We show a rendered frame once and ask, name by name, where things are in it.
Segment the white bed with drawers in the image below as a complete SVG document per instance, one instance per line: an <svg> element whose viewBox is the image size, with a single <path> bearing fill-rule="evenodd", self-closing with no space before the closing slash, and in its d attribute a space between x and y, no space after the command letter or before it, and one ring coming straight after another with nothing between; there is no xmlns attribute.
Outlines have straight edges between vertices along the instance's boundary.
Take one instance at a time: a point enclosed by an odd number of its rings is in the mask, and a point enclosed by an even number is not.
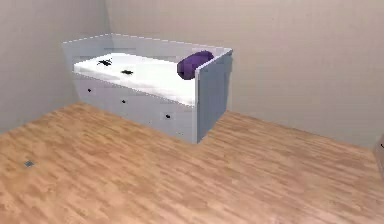
<svg viewBox="0 0 384 224"><path fill-rule="evenodd" d="M230 48L114 33L62 48L81 101L170 136L198 143L227 109ZM177 64L204 50L214 58L195 70L194 79L183 80ZM97 65L110 58L112 65Z"/></svg>

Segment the purple pillow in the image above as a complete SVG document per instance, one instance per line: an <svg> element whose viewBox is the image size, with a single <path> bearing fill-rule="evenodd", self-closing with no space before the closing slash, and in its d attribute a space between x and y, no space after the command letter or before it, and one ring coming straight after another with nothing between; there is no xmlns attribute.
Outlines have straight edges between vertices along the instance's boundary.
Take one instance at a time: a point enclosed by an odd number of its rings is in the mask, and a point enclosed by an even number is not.
<svg viewBox="0 0 384 224"><path fill-rule="evenodd" d="M188 57L182 59L177 64L177 74L183 80L191 80L195 78L195 70L204 63L214 58L210 51L196 52Z"/></svg>

